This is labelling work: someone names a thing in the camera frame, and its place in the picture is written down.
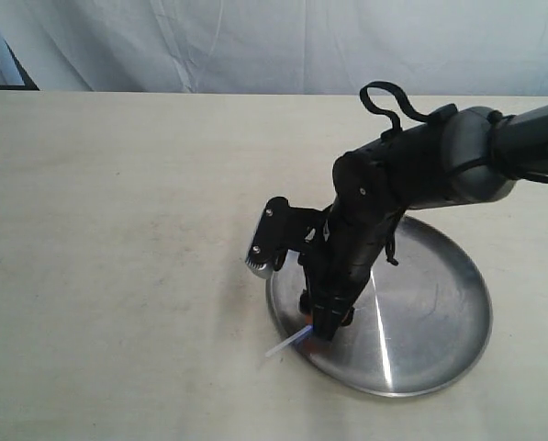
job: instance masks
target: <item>beige table surface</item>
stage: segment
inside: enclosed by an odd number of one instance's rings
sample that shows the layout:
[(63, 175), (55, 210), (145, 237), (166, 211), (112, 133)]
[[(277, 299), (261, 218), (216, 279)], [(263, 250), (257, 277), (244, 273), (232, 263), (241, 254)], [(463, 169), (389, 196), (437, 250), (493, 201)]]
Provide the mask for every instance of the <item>beige table surface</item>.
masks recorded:
[[(548, 98), (417, 97), (518, 113)], [(354, 96), (0, 92), (0, 439), (548, 439), (548, 186), (414, 213), (481, 269), (490, 345), (419, 399), (279, 341), (243, 264), (265, 201), (322, 208), (386, 120)]]

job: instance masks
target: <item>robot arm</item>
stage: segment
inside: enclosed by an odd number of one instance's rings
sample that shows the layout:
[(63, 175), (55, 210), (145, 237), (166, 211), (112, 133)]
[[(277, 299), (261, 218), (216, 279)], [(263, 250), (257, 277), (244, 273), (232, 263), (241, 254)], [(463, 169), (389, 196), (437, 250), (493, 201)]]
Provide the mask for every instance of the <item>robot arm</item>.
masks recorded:
[[(402, 130), (396, 113), (377, 107), (370, 87), (392, 93), (422, 124)], [(265, 206), (247, 265), (268, 278), (288, 250), (300, 253), (305, 290), (296, 306), (317, 337), (331, 340), (353, 317), (353, 304), (384, 250), (397, 265), (394, 232), (407, 209), (491, 202), (518, 179), (548, 183), (548, 106), (517, 117), (489, 107), (455, 105), (421, 115), (396, 85), (373, 82), (360, 98), (392, 121), (380, 139), (345, 153), (332, 170), (336, 197), (324, 210), (292, 208), (285, 198)]]

